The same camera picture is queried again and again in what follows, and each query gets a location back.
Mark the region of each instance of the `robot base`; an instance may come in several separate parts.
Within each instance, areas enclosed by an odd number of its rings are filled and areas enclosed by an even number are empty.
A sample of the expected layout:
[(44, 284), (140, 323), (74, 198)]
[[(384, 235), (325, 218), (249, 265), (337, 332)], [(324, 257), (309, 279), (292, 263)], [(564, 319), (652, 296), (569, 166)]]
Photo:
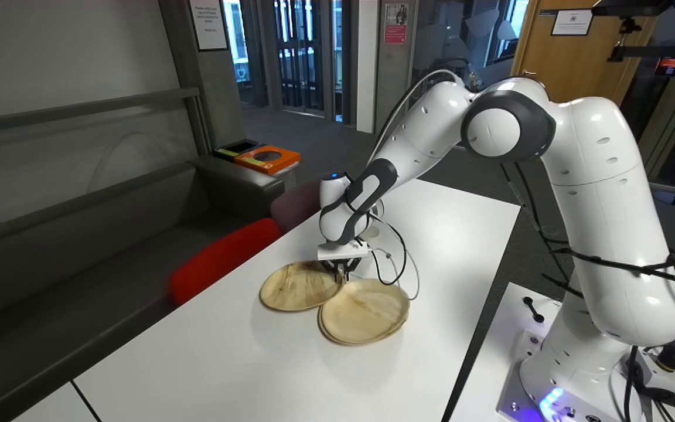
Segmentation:
[[(509, 418), (547, 422), (622, 422), (627, 344), (603, 334), (583, 303), (564, 297), (544, 340), (523, 334), (516, 344), (520, 364), (510, 368), (499, 411)], [(631, 389), (631, 414), (639, 422), (642, 402)]]
[[(531, 337), (529, 334), (523, 334), (520, 340), (520, 357), (527, 359), (537, 351), (540, 347), (531, 344)], [(611, 414), (608, 418), (597, 418), (597, 414), (605, 414), (608, 411), (599, 411), (591, 402), (572, 402), (575, 407), (569, 407), (569, 391), (567, 389), (561, 389), (561, 386), (554, 386), (551, 393), (547, 393), (542, 399), (542, 405), (535, 400), (531, 393), (526, 391), (526, 384), (520, 380), (520, 370), (523, 365), (516, 364), (509, 368), (506, 372), (506, 382), (502, 386), (502, 396), (499, 396), (499, 402), (497, 402), (497, 411), (502, 414), (506, 414), (509, 420), (513, 422), (622, 422), (622, 407), (624, 407), (624, 386), (625, 386), (625, 377), (618, 372), (618, 370), (611, 370), (609, 380), (608, 380), (608, 386), (603, 389), (613, 405), (609, 407)], [(631, 414), (632, 414), (632, 422), (645, 422), (647, 418), (647, 411), (642, 407), (642, 400), (637, 396), (635, 389), (631, 389)]]

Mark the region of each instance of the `glass door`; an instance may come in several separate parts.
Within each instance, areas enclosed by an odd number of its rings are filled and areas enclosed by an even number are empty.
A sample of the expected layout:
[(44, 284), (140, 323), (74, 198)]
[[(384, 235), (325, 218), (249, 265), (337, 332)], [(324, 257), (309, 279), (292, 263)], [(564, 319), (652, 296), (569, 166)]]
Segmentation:
[(243, 102), (350, 122), (356, 0), (222, 0)]

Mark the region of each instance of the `wall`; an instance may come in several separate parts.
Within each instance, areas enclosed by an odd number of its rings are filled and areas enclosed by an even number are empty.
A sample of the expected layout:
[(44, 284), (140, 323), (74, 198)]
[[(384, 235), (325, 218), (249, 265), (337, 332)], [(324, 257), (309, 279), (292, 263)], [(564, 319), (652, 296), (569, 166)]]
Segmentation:
[[(154, 0), (0, 0), (0, 115), (176, 86)], [(0, 218), (192, 155), (183, 108), (0, 130)]]
[(489, 64), (497, 38), (499, 3), (429, 0), (420, 3), (420, 26), (412, 57), (414, 79), (431, 68), (453, 68), (469, 88), (483, 88), (509, 78), (510, 59)]
[(411, 86), (417, 3), (381, 0), (379, 4), (376, 130), (384, 126), (388, 112)]
[(376, 129), (379, 0), (359, 0), (356, 130)]

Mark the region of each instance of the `shelf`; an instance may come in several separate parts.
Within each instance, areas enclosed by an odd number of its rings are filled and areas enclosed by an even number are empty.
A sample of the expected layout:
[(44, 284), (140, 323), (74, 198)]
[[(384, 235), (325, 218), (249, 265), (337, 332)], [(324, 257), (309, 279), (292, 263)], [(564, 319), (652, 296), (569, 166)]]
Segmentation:
[(107, 98), (107, 100), (0, 115), (0, 130), (15, 129), (15, 126), (54, 122), (54, 119), (68, 119), (68, 116), (99, 115), (99, 112), (110, 112), (110, 109), (121, 109), (121, 108), (133, 108), (133, 105), (176, 102), (185, 98), (200, 98), (200, 88), (185, 86), (185, 88), (153, 91), (153, 93), (140, 93), (140, 96), (121, 96), (121, 98)]

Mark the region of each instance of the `floor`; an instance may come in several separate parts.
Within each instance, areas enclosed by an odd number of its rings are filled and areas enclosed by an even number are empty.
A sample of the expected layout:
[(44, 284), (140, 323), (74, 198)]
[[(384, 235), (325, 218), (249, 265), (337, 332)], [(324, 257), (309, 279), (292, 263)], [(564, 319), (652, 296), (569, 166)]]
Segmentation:
[[(289, 112), (272, 112), (262, 108), (243, 108), (247, 139), (292, 147), (303, 155), (303, 164), (295, 169), (295, 181), (313, 181), (330, 170), (359, 173), (376, 146), (367, 133), (356, 133), (344, 125), (330, 125), (319, 116), (303, 116)], [(563, 221), (556, 209), (549, 181), (540, 162), (523, 162), (527, 184), (531, 187), (542, 227), (549, 237), (564, 238)], [(477, 159), (465, 150), (453, 150), (436, 169), (424, 173), (424, 181), (459, 187), (467, 191), (527, 204), (526, 184), (516, 178), (509, 166), (513, 183), (506, 183), (497, 162)], [(657, 201), (663, 221), (666, 238), (675, 251), (675, 207)], [(561, 270), (544, 242), (535, 229), (531, 211), (526, 207), (520, 223), (513, 229), (509, 243), (506, 273), (510, 280), (561, 297), (557, 289), (549, 276), (561, 276)], [(569, 273), (572, 263), (561, 256), (561, 266)]]

